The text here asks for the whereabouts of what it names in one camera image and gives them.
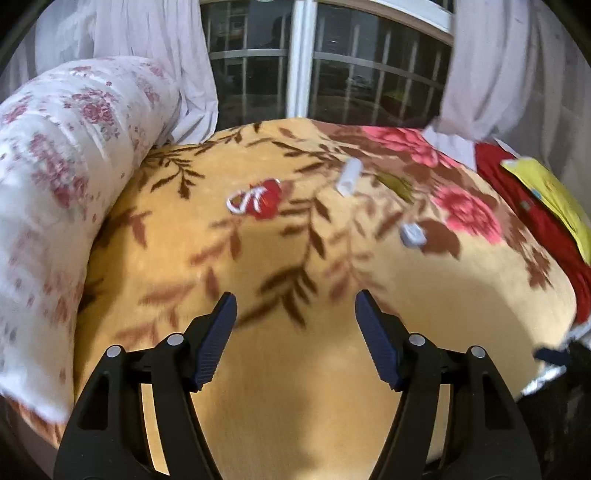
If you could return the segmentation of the floral yellow plush blanket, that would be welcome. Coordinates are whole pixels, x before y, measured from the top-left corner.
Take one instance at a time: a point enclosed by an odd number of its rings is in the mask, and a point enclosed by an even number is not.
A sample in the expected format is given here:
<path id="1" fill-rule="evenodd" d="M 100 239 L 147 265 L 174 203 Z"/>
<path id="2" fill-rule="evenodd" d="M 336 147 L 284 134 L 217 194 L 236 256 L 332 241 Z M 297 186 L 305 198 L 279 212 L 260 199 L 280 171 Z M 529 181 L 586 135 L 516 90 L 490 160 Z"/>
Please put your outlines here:
<path id="1" fill-rule="evenodd" d="M 363 172 L 342 197 L 349 158 Z M 276 217 L 228 211 L 269 178 Z M 405 223 L 425 246 L 401 242 Z M 567 275 L 502 197 L 418 131 L 269 121 L 144 160 L 93 246 L 75 385 L 110 345 L 149 348 L 229 291 L 235 332 L 193 399 L 221 474 L 365 479 L 399 395 L 356 323 L 363 289 L 440 347 L 482 345 L 513 393 L 538 372 L 534 347 L 559 344 L 576 314 Z"/>

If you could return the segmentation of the sheer curtain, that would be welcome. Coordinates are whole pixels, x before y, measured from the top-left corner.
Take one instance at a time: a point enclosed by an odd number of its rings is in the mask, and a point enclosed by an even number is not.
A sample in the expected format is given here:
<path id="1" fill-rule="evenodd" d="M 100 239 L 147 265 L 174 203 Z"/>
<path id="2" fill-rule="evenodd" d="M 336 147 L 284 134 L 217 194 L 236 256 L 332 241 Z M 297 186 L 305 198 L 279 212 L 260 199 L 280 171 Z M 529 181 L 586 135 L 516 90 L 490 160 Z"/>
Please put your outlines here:
<path id="1" fill-rule="evenodd" d="M 590 66 L 541 1 L 458 1 L 441 111 L 427 141 L 476 166 L 500 140 L 541 161 L 583 204 L 590 194 Z"/>
<path id="2" fill-rule="evenodd" d="M 197 1 L 4 1 L 1 96 L 62 64 L 132 57 L 160 68 L 178 90 L 168 127 L 175 144 L 215 131 L 218 98 Z"/>

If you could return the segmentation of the white framed window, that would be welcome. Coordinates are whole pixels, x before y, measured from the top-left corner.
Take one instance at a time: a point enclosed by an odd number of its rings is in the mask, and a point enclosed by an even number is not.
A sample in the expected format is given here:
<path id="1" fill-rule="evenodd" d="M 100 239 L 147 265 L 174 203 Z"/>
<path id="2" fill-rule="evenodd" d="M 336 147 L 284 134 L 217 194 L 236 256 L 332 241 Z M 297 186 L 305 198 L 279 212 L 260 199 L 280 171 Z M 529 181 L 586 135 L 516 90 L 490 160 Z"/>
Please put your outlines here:
<path id="1" fill-rule="evenodd" d="M 301 117 L 423 127 L 452 53 L 452 1 L 204 1 L 217 127 Z"/>

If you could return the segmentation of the floral rolled quilt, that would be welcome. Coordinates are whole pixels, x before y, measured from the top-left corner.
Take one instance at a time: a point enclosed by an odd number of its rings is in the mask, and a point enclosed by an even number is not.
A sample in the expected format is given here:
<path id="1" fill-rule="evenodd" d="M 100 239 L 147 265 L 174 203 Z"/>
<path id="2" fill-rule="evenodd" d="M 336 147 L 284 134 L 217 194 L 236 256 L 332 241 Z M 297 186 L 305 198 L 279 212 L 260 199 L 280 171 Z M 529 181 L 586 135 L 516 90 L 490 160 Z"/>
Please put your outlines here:
<path id="1" fill-rule="evenodd" d="M 1 393 L 51 423 L 73 407 L 77 310 L 92 243 L 178 104 L 125 57 L 65 63 L 1 106 Z"/>

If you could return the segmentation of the left sheer curtain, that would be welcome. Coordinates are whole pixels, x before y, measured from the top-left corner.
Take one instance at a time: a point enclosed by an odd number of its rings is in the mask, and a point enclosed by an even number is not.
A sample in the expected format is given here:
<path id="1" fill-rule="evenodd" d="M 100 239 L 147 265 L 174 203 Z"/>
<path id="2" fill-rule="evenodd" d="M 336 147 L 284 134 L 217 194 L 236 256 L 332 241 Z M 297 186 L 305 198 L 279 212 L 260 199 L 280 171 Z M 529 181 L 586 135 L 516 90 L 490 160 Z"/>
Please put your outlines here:
<path id="1" fill-rule="evenodd" d="M 160 68 L 178 90 L 168 127 L 175 144 L 215 131 L 218 98 L 197 1 L 4 1 L 1 96 L 62 64 L 132 57 Z"/>

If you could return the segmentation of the yellow pillow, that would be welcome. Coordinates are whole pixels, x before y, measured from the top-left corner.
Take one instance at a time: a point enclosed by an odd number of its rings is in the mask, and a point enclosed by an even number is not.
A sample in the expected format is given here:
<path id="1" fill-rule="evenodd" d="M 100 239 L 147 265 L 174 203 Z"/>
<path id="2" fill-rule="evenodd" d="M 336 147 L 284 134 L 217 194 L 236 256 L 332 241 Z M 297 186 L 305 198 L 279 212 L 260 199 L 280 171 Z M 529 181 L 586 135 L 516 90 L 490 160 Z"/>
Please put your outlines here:
<path id="1" fill-rule="evenodd" d="M 575 240 L 582 259 L 589 265 L 590 218 L 570 191 L 533 157 L 502 160 L 501 166 L 561 221 Z"/>

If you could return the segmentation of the red cloth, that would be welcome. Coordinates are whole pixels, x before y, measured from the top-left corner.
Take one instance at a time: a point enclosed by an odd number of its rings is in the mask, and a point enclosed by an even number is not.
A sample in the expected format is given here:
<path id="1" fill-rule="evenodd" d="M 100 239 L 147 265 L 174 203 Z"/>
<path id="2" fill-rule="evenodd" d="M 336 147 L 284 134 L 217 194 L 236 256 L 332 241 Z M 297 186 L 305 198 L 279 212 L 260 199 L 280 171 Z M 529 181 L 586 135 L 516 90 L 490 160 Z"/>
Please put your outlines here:
<path id="1" fill-rule="evenodd" d="M 475 155 L 478 174 L 505 200 L 567 275 L 576 295 L 574 323 L 585 323 L 590 315 L 590 266 L 581 257 L 572 235 L 530 190 L 502 167 L 503 160 L 513 160 L 515 156 L 488 143 L 477 143 Z"/>

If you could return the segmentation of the right sheer curtain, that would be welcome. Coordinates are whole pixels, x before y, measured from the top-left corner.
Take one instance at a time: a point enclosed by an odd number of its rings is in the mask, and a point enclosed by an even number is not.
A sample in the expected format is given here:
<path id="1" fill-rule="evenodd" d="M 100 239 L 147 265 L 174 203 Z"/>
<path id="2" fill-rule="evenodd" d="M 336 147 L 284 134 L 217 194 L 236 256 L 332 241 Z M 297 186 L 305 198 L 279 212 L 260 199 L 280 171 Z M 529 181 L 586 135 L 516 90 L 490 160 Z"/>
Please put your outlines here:
<path id="1" fill-rule="evenodd" d="M 541 1 L 458 1 L 441 111 L 427 141 L 476 166 L 500 140 L 541 161 L 583 204 L 590 194 L 590 66 Z"/>

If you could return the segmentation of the red white wrapper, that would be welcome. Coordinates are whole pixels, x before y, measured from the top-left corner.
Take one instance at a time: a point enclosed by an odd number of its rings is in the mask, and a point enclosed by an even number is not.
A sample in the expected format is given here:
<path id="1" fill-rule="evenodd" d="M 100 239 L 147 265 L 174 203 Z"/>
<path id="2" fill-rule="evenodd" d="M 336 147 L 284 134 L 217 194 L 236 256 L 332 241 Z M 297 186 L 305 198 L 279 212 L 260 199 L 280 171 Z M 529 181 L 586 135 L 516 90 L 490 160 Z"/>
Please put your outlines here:
<path id="1" fill-rule="evenodd" d="M 248 190 L 236 191 L 226 199 L 225 205 L 233 215 L 270 220 L 276 217 L 281 199 L 283 189 L 280 180 L 269 178 L 250 185 Z"/>

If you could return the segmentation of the white cylinder tube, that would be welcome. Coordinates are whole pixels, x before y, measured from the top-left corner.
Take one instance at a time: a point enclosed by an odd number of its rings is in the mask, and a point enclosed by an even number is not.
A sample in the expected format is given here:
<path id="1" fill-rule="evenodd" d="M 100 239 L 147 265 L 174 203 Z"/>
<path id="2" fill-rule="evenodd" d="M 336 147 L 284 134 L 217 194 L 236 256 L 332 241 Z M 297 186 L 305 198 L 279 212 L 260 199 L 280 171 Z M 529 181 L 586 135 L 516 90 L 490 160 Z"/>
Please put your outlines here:
<path id="1" fill-rule="evenodd" d="M 353 196 L 356 192 L 356 184 L 359 182 L 363 172 L 363 163 L 356 158 L 349 158 L 342 167 L 339 179 L 335 183 L 335 190 L 342 197 Z"/>

